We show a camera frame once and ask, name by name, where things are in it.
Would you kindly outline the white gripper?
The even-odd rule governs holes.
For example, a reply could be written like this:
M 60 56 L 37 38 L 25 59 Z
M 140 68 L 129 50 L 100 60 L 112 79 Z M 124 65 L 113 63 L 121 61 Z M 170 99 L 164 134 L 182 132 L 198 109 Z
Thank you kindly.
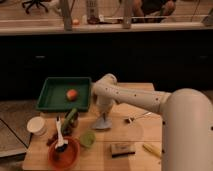
M 105 97 L 98 97 L 96 105 L 101 115 L 108 115 L 113 107 L 114 100 Z

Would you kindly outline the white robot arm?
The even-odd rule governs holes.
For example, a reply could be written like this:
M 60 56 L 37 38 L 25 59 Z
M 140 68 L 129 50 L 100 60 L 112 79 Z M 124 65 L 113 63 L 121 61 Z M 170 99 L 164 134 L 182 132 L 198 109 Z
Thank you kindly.
M 113 74 L 96 81 L 93 92 L 103 112 L 117 101 L 162 117 L 161 171 L 213 171 L 213 104 L 202 92 L 124 88 Z

